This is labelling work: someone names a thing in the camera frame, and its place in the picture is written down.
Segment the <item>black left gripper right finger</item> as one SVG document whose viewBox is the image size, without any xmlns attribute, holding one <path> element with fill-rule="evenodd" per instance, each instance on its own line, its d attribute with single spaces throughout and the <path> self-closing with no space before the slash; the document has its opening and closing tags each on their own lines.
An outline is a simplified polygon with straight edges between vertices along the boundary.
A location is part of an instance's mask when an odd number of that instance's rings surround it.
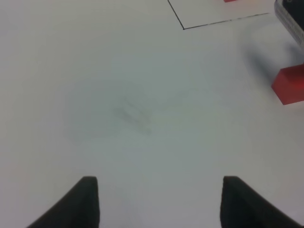
<svg viewBox="0 0 304 228">
<path fill-rule="evenodd" d="M 220 224 L 223 228 L 302 228 L 237 176 L 223 178 Z"/>
</svg>

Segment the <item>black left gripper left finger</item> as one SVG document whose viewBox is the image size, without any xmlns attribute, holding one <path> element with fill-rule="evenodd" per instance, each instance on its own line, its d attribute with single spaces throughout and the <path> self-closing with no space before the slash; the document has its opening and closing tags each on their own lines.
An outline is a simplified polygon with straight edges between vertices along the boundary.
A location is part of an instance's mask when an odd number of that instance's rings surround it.
<svg viewBox="0 0 304 228">
<path fill-rule="evenodd" d="M 98 180 L 85 176 L 30 228 L 98 228 L 100 207 Z"/>
</svg>

